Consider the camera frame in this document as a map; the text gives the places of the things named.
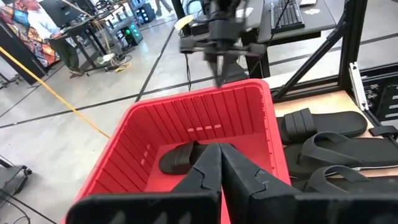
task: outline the red crate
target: red crate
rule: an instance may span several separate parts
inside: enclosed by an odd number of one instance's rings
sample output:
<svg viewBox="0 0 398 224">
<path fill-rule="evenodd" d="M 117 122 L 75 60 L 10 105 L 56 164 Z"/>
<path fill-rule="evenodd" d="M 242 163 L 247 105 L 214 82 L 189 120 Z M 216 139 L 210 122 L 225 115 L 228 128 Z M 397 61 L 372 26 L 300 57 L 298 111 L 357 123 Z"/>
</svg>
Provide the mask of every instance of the red crate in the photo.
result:
<svg viewBox="0 0 398 224">
<path fill-rule="evenodd" d="M 91 194 L 167 192 L 183 175 L 159 159 L 179 144 L 228 142 L 290 184 L 268 84 L 245 80 L 133 104 L 122 117 L 76 201 Z M 223 202 L 223 223 L 229 223 Z"/>
</svg>

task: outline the keyboard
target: keyboard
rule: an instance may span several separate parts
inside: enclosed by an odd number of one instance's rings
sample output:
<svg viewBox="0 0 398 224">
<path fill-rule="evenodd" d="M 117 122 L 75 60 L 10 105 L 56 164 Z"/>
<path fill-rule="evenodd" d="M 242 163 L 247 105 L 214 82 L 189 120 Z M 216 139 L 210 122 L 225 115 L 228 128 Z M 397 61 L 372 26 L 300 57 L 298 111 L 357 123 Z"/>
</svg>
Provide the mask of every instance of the keyboard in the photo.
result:
<svg viewBox="0 0 398 224">
<path fill-rule="evenodd" d="M 282 11 L 286 3 L 289 4 L 283 15 Z M 296 0 L 279 0 L 278 2 L 271 3 L 271 34 L 285 32 L 288 30 L 300 29 L 305 27 L 303 17 L 300 12 L 300 7 Z"/>
</svg>

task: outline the black slipper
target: black slipper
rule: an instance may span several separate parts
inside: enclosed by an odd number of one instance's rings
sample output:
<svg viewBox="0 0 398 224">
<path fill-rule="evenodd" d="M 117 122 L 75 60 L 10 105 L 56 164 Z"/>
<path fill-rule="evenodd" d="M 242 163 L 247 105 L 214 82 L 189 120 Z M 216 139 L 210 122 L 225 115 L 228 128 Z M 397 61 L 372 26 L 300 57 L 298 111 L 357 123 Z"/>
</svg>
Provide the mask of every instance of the black slipper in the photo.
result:
<svg viewBox="0 0 398 224">
<path fill-rule="evenodd" d="M 343 178 L 326 178 L 336 172 Z M 317 169 L 308 180 L 293 181 L 293 187 L 302 192 L 323 194 L 348 193 L 398 193 L 398 176 L 365 177 L 345 166 L 329 166 Z"/>
<path fill-rule="evenodd" d="M 366 119 L 354 111 L 311 114 L 308 108 L 285 114 L 283 118 L 277 118 L 277 122 L 284 145 L 304 142 L 324 131 L 352 138 L 363 134 L 368 126 Z"/>
<path fill-rule="evenodd" d="M 398 166 L 398 150 L 379 138 L 349 139 L 333 132 L 315 134 L 303 144 L 284 149 L 291 177 L 308 178 L 318 168 L 343 165 L 356 169 Z"/>
<path fill-rule="evenodd" d="M 165 174 L 187 174 L 206 148 L 197 141 L 179 145 L 160 158 L 159 169 Z"/>
</svg>

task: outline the gray floor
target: gray floor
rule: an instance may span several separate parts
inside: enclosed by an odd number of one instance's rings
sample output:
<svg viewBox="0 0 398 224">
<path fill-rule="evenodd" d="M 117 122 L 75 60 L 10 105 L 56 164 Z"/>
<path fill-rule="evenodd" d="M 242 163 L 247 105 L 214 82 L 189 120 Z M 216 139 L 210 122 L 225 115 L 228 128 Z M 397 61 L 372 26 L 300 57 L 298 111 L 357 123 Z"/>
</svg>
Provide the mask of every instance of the gray floor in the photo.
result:
<svg viewBox="0 0 398 224">
<path fill-rule="evenodd" d="M 326 1 L 338 20 L 344 0 Z M 397 11 L 398 4 L 390 0 L 369 1 L 362 35 L 364 44 L 358 59 L 361 68 L 398 62 L 398 37 L 392 35 L 398 33 Z M 142 31 L 144 40 L 130 53 L 132 66 L 125 71 L 98 72 L 90 77 L 70 80 L 67 68 L 60 63 L 46 77 L 46 83 L 77 108 L 94 105 L 81 112 L 104 132 L 111 134 L 124 111 L 137 97 L 147 100 L 188 91 L 188 86 L 184 85 L 187 82 L 185 58 L 178 52 L 176 31 L 173 31 L 149 77 L 172 31 L 174 19 L 174 16 L 164 16 L 142 28 L 145 29 Z M 271 74 L 296 71 L 329 33 L 330 30 L 323 32 L 318 39 L 271 47 Z M 334 75 L 339 61 L 340 50 L 336 48 L 309 72 L 315 77 Z M 244 58 L 239 63 L 246 68 Z M 189 64 L 192 80 L 198 81 L 192 85 L 193 90 L 213 85 L 201 54 L 190 55 Z M 34 171 L 17 197 L 58 222 L 72 204 L 107 139 L 73 113 L 66 113 L 68 108 L 43 86 L 10 85 L 0 90 L 0 98 L 0 154 Z M 46 223 L 30 210 L 24 210 L 32 223 Z M 13 223 L 21 215 L 7 205 L 0 210 L 0 223 Z"/>
</svg>

